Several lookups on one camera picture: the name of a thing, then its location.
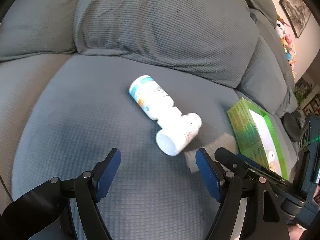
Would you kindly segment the grey sofa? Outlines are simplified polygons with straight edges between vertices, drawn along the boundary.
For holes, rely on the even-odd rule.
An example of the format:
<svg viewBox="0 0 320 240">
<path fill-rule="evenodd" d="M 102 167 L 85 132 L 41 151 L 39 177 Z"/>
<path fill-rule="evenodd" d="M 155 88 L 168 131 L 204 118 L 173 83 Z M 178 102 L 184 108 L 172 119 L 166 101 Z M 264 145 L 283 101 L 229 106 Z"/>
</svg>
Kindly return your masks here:
<svg viewBox="0 0 320 240">
<path fill-rule="evenodd" d="M 275 119 L 296 107 L 290 67 L 282 63 L 272 0 L 245 0 L 259 37 L 240 83 L 232 88 L 188 72 L 120 56 L 77 52 L 37 101 L 22 133 L 12 174 L 14 198 L 53 176 L 77 177 L 118 148 L 121 163 L 99 203 L 114 239 L 204 239 L 218 203 L 184 153 L 204 147 L 233 129 L 227 111 L 241 98 Z M 156 144 L 158 124 L 129 94 L 131 83 L 149 75 L 183 112 L 202 119 L 195 139 L 171 157 Z"/>
</svg>

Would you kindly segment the beige hair claw clip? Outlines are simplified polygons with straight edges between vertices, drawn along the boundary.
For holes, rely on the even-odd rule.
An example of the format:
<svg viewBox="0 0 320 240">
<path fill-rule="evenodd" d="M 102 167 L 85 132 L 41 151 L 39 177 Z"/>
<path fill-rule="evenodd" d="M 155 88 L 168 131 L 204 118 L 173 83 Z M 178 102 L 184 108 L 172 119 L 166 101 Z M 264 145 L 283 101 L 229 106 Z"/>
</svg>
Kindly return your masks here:
<svg viewBox="0 0 320 240">
<path fill-rule="evenodd" d="M 207 151 L 211 159 L 213 161 L 216 161 L 215 152 L 220 147 L 227 149 L 229 152 L 232 152 L 233 154 L 239 153 L 236 139 L 228 133 L 223 133 L 213 142 L 204 146 L 204 149 Z M 191 173 L 195 173 L 199 171 L 199 168 L 196 165 L 195 153 L 196 153 L 196 150 L 189 150 L 184 153 L 185 160 L 187 162 L 187 165 Z"/>
</svg>

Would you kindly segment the white roll in box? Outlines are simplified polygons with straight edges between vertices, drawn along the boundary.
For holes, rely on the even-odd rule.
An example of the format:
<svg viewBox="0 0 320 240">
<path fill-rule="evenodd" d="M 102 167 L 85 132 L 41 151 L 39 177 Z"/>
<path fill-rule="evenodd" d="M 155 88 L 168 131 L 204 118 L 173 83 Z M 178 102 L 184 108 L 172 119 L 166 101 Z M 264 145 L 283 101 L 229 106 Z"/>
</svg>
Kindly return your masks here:
<svg viewBox="0 0 320 240">
<path fill-rule="evenodd" d="M 272 150 L 267 150 L 266 157 L 267 157 L 268 163 L 270 164 L 271 162 L 273 162 L 275 160 L 276 154 Z"/>
</svg>

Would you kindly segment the white bottle blue label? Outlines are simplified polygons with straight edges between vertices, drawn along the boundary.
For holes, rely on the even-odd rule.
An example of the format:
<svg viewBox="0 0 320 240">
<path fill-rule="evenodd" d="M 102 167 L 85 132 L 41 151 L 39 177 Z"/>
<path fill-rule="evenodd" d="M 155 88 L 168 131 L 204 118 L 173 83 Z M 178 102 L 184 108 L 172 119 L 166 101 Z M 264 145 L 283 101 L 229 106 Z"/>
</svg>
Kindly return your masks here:
<svg viewBox="0 0 320 240">
<path fill-rule="evenodd" d="M 174 106 L 172 97 L 151 76 L 143 75 L 135 79 L 129 94 L 151 120 L 182 115 Z"/>
</svg>

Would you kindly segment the black framed wall picture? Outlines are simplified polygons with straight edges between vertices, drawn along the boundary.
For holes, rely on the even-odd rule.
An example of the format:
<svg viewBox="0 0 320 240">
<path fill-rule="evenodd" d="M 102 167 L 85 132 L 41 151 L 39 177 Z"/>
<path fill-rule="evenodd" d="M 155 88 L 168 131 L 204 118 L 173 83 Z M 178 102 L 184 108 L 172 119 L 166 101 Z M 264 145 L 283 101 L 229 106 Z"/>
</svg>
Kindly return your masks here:
<svg viewBox="0 0 320 240">
<path fill-rule="evenodd" d="M 303 0 L 280 0 L 279 4 L 291 24 L 295 37 L 299 38 L 311 16 L 310 9 Z"/>
</svg>

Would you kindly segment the green potted plant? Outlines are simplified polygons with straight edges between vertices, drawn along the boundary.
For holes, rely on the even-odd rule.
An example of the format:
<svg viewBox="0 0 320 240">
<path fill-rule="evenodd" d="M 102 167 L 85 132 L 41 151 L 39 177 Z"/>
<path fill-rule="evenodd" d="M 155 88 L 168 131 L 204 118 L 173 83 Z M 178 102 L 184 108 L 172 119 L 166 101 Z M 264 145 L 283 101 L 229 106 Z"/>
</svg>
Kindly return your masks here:
<svg viewBox="0 0 320 240">
<path fill-rule="evenodd" d="M 295 84 L 295 90 L 294 90 L 294 95 L 298 103 L 298 109 L 300 109 L 303 101 L 311 93 L 311 91 L 312 91 L 312 85 L 309 84 L 306 80 L 304 80 L 301 77 Z"/>
</svg>

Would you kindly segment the plain white pill bottle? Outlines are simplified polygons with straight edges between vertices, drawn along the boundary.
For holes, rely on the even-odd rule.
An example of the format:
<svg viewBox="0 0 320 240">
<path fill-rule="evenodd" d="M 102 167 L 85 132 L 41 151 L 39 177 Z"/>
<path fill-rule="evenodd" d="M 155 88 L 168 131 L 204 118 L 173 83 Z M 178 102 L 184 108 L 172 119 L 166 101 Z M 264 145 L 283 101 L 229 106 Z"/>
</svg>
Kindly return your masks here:
<svg viewBox="0 0 320 240">
<path fill-rule="evenodd" d="M 196 113 L 188 113 L 158 121 L 161 127 L 156 143 L 162 152 L 176 156 L 198 135 L 202 120 Z"/>
</svg>

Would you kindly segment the large grey back cushion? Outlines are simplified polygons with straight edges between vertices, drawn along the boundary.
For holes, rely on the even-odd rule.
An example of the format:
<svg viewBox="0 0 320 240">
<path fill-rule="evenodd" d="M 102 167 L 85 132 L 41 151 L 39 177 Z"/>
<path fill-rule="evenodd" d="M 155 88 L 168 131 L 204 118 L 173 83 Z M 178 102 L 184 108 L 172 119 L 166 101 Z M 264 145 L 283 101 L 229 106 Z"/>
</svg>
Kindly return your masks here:
<svg viewBox="0 0 320 240">
<path fill-rule="evenodd" d="M 258 37 L 245 0 L 79 0 L 74 20 L 81 54 L 120 56 L 232 88 Z"/>
</svg>

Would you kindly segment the green cardboard box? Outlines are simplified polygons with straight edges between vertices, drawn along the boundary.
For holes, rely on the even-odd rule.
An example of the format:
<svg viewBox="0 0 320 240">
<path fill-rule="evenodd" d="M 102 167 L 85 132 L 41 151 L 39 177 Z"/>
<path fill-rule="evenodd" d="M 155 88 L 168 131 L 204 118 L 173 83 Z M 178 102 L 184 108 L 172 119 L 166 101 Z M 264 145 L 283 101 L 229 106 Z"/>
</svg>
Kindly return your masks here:
<svg viewBox="0 0 320 240">
<path fill-rule="evenodd" d="M 268 114 L 241 98 L 227 111 L 227 115 L 240 153 L 288 180 L 289 174 L 281 145 Z M 275 160 L 270 164 L 266 157 L 267 150 L 272 150 L 276 154 Z"/>
</svg>

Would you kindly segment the black round object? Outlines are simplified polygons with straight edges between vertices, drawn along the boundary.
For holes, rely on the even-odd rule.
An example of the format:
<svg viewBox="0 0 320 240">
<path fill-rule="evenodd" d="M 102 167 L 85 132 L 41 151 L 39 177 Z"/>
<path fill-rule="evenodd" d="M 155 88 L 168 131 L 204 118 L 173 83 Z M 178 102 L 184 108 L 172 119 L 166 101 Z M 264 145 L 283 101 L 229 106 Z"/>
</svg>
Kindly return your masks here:
<svg viewBox="0 0 320 240">
<path fill-rule="evenodd" d="M 291 113 L 285 113 L 282 118 L 284 129 L 292 142 L 298 142 L 302 135 L 299 122 Z"/>
</svg>

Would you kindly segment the colourful plush toys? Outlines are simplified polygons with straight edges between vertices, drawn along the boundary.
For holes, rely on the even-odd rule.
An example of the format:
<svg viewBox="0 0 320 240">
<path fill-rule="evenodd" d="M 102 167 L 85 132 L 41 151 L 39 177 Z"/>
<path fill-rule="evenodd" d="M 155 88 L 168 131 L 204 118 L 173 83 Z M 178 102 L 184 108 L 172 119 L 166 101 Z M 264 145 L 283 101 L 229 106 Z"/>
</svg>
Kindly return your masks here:
<svg viewBox="0 0 320 240">
<path fill-rule="evenodd" d="M 297 59 L 296 59 L 297 53 L 295 50 L 295 44 L 293 43 L 290 34 L 286 33 L 285 26 L 289 27 L 289 25 L 279 15 L 277 15 L 275 30 L 284 48 L 287 61 L 291 66 L 293 77 L 296 78 L 295 65 L 297 63 Z"/>
</svg>

